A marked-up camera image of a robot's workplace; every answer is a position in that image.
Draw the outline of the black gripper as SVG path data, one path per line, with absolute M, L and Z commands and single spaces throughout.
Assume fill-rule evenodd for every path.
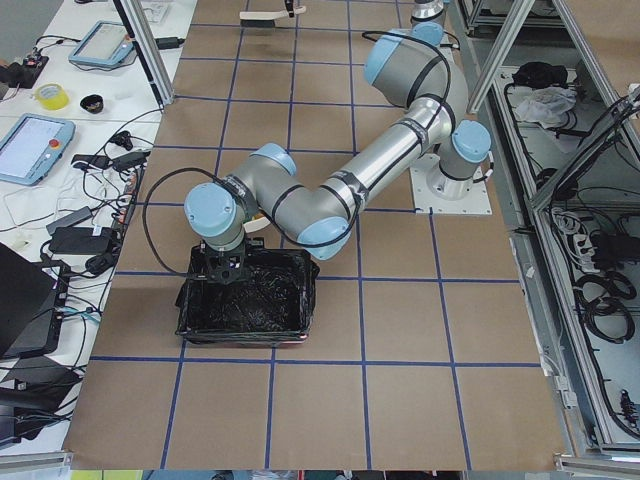
M 217 250 L 202 241 L 199 251 L 203 257 L 203 267 L 198 274 L 199 279 L 209 283 L 230 285 L 247 278 L 244 240 L 230 250 Z

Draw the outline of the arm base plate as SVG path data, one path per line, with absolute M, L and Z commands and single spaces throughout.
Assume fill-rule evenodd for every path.
M 425 154 L 409 168 L 414 211 L 418 214 L 489 216 L 490 199 L 478 166 L 467 180 L 452 180 L 440 171 L 440 157 Z

